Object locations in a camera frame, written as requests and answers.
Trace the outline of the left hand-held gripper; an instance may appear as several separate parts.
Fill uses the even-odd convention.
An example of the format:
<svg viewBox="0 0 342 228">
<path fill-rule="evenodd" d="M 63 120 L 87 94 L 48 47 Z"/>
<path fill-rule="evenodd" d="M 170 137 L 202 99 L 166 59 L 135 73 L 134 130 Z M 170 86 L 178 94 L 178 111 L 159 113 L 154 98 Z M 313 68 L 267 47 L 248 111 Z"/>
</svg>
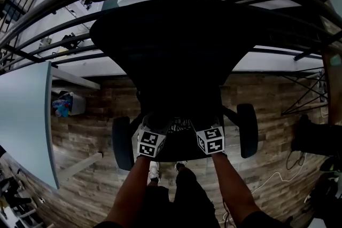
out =
<svg viewBox="0 0 342 228">
<path fill-rule="evenodd" d="M 165 144 L 171 123 L 170 117 L 159 113 L 146 115 L 138 134 L 137 153 L 155 158 Z"/>
</svg>

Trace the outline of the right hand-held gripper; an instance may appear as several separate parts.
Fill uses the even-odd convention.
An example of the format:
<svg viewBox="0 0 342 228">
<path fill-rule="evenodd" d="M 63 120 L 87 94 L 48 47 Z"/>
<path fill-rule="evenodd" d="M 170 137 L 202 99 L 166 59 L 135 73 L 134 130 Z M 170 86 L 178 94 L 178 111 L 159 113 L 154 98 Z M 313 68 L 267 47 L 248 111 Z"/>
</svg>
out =
<svg viewBox="0 0 342 228">
<path fill-rule="evenodd" d="M 206 155 L 224 151 L 224 129 L 216 116 L 194 119 L 191 123 L 196 133 L 197 144 Z"/>
</svg>

